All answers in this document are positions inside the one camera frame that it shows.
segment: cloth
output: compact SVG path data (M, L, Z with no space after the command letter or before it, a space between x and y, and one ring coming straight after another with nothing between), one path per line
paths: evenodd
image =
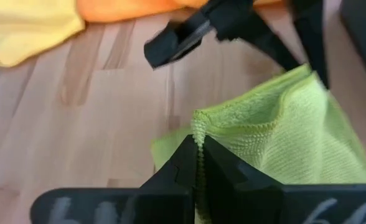
M173 11L183 7L199 8L208 0L77 0L80 15L89 22L114 22ZM280 0L257 0L254 5Z
M191 128L154 142L156 169L189 133L199 145L199 158L208 134L284 184L366 183L366 155L361 143L333 96L307 65L234 100L195 111ZM199 195L203 195L205 180L198 180ZM205 199L199 198L203 199L198 204L201 211Z
M0 66L17 65L84 27L74 0L0 0Z

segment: orange microfiber towel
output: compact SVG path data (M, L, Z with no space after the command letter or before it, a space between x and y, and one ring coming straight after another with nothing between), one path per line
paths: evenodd
M113 22L173 11L186 6L201 7L208 0L77 0L82 18L89 22ZM280 0L257 0L254 5Z

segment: light wood surface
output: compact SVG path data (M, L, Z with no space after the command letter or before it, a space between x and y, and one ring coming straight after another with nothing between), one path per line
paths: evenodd
M366 70L326 6L332 92L366 148ZM284 9L262 14L295 55ZM174 14L85 32L14 68L0 68L0 224L29 223L33 200L57 187L137 187L154 172L152 139L188 125L196 108L241 95L279 72L243 42L205 37L195 52L152 71L143 44Z

